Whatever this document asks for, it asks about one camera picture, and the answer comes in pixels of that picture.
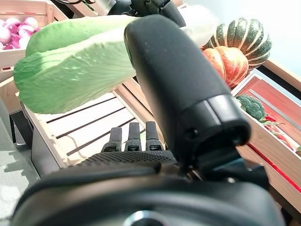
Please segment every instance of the gray floor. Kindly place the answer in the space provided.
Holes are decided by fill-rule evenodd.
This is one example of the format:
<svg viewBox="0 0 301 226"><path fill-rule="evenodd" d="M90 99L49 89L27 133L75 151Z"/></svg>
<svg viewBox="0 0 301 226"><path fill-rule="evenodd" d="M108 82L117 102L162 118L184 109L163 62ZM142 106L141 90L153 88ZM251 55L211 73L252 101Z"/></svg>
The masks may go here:
<svg viewBox="0 0 301 226"><path fill-rule="evenodd" d="M39 178L31 160L31 150L16 130L17 143L0 118L0 226L8 226L16 202L28 185Z"/></svg>

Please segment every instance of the broccoli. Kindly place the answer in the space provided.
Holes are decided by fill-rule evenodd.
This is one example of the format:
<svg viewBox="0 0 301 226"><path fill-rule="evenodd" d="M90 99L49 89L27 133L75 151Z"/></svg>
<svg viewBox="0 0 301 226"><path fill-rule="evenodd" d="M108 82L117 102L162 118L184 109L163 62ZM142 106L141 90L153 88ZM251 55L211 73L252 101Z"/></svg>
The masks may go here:
<svg viewBox="0 0 301 226"><path fill-rule="evenodd" d="M265 116L264 108L260 100L246 94L237 97L237 99L241 103L241 108L253 118L260 120Z"/></svg>

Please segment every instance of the green leafy vegetable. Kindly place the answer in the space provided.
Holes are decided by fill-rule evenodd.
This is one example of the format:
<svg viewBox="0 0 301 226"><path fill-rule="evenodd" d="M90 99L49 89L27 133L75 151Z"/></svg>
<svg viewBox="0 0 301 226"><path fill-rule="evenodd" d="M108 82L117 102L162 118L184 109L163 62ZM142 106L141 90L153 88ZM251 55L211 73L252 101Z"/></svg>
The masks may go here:
<svg viewBox="0 0 301 226"><path fill-rule="evenodd" d="M134 76L123 32L103 32L22 59L14 69L20 100L36 113L64 113Z"/></svg>
<svg viewBox="0 0 301 226"><path fill-rule="evenodd" d="M260 120L265 116L265 111L260 100L247 94L243 94L237 97L237 99L241 103L241 108L253 118Z"/></svg>
<svg viewBox="0 0 301 226"><path fill-rule="evenodd" d="M93 35L126 26L136 19L138 17L126 15L87 16L51 23L30 38L26 56L67 47Z"/></svg>

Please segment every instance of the red chili pepper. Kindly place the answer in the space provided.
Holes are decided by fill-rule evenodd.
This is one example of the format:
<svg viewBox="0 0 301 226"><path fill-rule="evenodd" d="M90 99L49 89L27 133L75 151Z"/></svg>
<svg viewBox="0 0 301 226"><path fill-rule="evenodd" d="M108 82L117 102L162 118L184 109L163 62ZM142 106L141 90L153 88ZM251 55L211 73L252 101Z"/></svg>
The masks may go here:
<svg viewBox="0 0 301 226"><path fill-rule="evenodd" d="M288 146L291 150L293 150L293 147L287 141L287 139L285 138L285 136L283 136L281 134L275 134L275 133L279 133L279 130L277 129L277 127L275 127L275 125L265 125L264 127L268 131L270 131L271 133L273 133L279 140L281 140L283 143L285 143L286 146Z"/></svg>
<svg viewBox="0 0 301 226"><path fill-rule="evenodd" d="M269 116L269 115L266 116L265 119L268 120L268 121L272 121L272 122L276 122L277 121L274 117Z"/></svg>

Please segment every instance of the black cable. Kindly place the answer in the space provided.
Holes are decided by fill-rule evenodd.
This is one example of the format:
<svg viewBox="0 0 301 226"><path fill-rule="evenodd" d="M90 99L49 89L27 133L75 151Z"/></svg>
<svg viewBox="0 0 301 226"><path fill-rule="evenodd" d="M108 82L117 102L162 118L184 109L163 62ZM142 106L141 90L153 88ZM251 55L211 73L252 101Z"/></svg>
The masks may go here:
<svg viewBox="0 0 301 226"><path fill-rule="evenodd" d="M76 1L76 2L69 2L69 1L67 1L67 0L55 0L55 1L57 1L57 2L59 2L59 3L61 3L61 4L75 5L75 4L81 3L83 0L78 0L78 1ZM93 4L93 3L95 3L95 1L86 0L86 3L87 3L87 4Z"/></svg>

